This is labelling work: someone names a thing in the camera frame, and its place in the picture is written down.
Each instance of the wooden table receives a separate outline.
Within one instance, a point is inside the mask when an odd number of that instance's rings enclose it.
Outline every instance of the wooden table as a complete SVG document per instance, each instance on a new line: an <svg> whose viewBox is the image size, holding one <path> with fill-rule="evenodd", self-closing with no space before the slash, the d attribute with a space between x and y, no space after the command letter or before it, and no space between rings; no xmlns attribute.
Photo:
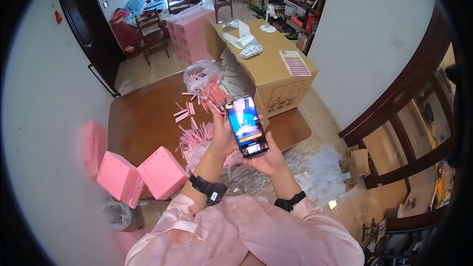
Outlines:
<svg viewBox="0 0 473 266"><path fill-rule="evenodd" d="M185 167L186 162L180 152L174 153L182 131L174 122L173 114L180 110L175 101L181 106L189 101L190 96L181 95L186 91L183 72L179 72L113 101L108 119L107 150L125 157L137 167L160 146L164 146ZM212 115L207 114L195 101L195 121L198 124L211 122ZM281 150L291 148L312 133L297 108L269 118L269 123L267 131L272 132ZM190 129L191 120L186 118L179 125ZM140 198L150 196L145 186Z"/></svg>

